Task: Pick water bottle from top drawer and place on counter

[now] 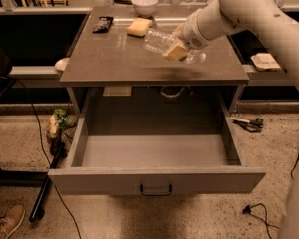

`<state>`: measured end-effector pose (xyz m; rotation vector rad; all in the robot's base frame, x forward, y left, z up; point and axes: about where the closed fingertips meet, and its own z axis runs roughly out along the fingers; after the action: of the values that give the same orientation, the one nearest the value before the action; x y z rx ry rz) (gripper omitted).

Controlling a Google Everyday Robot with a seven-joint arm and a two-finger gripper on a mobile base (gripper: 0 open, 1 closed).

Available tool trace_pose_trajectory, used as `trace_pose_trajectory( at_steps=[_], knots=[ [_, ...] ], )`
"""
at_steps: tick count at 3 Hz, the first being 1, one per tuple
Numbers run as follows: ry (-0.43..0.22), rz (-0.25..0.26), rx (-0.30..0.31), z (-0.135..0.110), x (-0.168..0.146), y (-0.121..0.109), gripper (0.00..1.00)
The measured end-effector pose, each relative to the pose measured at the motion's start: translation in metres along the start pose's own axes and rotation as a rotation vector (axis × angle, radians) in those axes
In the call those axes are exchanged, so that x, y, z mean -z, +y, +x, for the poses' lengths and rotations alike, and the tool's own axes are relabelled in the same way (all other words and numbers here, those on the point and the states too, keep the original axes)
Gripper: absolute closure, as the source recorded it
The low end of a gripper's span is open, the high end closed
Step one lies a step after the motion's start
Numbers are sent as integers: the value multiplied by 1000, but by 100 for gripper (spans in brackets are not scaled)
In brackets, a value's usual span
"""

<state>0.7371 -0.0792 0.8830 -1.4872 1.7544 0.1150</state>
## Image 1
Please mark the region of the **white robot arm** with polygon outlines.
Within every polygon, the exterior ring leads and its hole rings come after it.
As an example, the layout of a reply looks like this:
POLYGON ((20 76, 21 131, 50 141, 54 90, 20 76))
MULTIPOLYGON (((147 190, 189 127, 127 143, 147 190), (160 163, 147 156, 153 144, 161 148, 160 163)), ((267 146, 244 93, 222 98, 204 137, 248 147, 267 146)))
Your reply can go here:
MULTIPOLYGON (((215 0, 189 15, 173 34, 190 50, 243 30, 259 39, 299 91, 299 22, 281 11, 278 0, 215 0)), ((291 176, 278 239, 299 239, 299 156, 291 176)))

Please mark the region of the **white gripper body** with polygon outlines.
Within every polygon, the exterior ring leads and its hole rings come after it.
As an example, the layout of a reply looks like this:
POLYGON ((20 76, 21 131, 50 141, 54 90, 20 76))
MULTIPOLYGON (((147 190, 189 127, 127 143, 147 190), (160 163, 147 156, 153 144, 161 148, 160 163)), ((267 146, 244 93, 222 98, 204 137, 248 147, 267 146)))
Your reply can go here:
POLYGON ((210 43, 207 34, 209 30, 209 22, 204 17, 190 15, 174 29, 172 34, 179 38, 187 47, 201 50, 210 43))

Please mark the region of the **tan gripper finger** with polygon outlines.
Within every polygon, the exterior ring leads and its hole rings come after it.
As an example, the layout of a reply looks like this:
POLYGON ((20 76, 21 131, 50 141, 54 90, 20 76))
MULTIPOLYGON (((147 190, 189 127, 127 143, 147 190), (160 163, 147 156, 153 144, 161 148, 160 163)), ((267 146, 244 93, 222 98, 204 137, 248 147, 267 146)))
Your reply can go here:
POLYGON ((173 39, 165 44, 162 55, 169 61, 179 61, 189 53, 190 47, 179 38, 173 39))

